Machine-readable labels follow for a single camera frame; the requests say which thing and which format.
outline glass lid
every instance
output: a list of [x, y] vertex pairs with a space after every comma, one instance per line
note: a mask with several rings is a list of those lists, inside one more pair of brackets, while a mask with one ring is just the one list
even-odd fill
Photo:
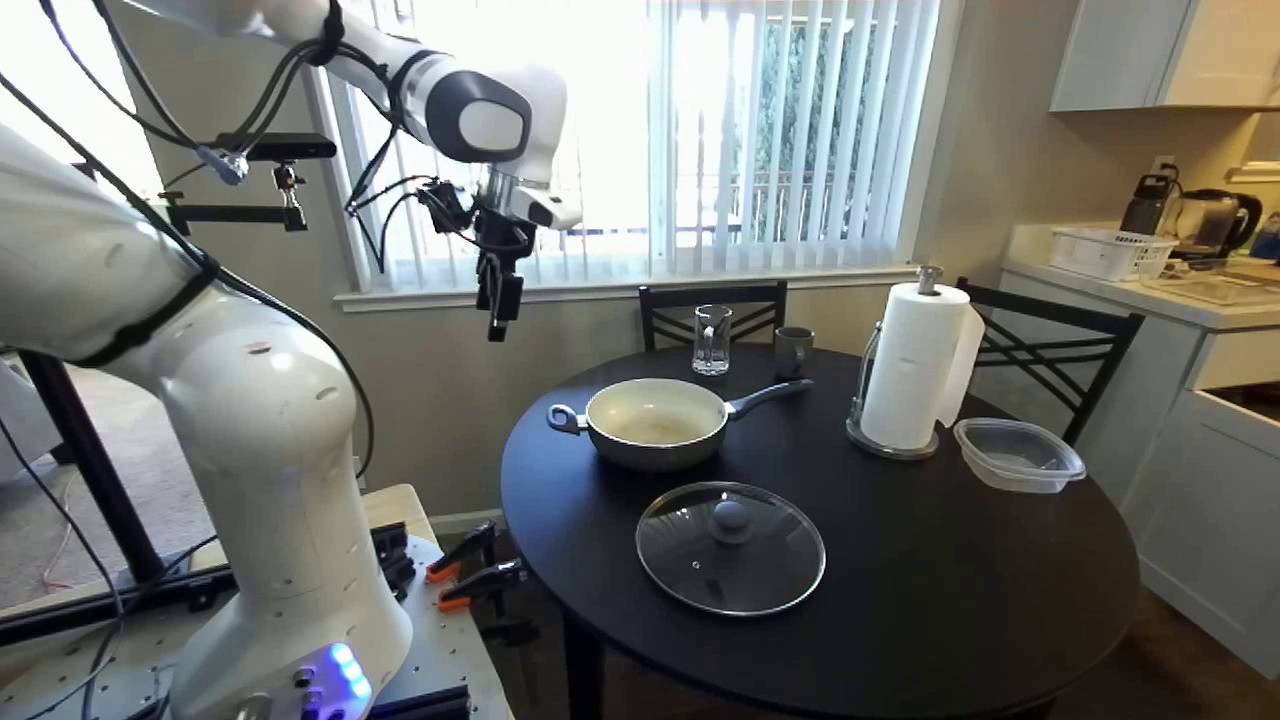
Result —
[[810, 518], [737, 478], [656, 496], [634, 523], [634, 556], [667, 595], [717, 615], [795, 606], [828, 570]]

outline round black table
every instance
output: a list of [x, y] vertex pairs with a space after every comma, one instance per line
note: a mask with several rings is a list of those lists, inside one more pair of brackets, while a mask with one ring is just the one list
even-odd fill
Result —
[[[951, 435], [915, 463], [842, 435], [857, 355], [810, 352], [803, 395], [740, 414], [709, 466], [634, 477], [586, 435], [544, 425], [599, 383], [693, 378], [688, 355], [627, 355], [544, 391], [503, 443], [503, 523], [527, 570], [565, 606], [576, 716], [599, 716], [599, 638], [688, 685], [810, 716], [1002, 716], [1050, 703], [1120, 638], [1139, 600], [1125, 518], [1090, 478], [1060, 496], [981, 483]], [[723, 395], [773, 378], [766, 347], [740, 347]], [[828, 577], [764, 621], [727, 621], [663, 595], [634, 558], [634, 518], [688, 478], [744, 478], [803, 509]]]

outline frying pan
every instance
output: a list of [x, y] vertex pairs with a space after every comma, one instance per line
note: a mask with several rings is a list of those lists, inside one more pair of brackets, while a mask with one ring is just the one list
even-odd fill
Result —
[[551, 405], [547, 426], [568, 435], [586, 431], [609, 463], [632, 470], [677, 470], [711, 460], [737, 414], [760, 400], [803, 391], [809, 383], [810, 378], [766, 383], [760, 391], [719, 400], [688, 378], [634, 377], [605, 383], [584, 411]]

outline window sill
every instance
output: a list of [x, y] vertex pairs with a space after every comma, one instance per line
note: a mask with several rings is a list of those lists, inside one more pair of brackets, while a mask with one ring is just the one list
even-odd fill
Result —
[[[901, 284], [915, 275], [910, 265], [857, 266], [857, 273], [775, 273], [792, 284], [792, 293], [810, 288], [870, 288]], [[596, 303], [596, 301], [634, 301], [638, 284], [571, 284], [571, 288], [525, 288], [525, 303]], [[440, 310], [440, 307], [477, 307], [477, 293], [339, 293], [331, 303], [347, 316], [366, 310]]]

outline bottle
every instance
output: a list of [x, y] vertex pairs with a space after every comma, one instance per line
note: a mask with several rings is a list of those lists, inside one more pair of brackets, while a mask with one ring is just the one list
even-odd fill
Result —
[[1179, 188], [1174, 161], [1157, 155], [1157, 163], [1133, 188], [1120, 232], [1157, 237], [1169, 203], [1174, 200], [1174, 188]]

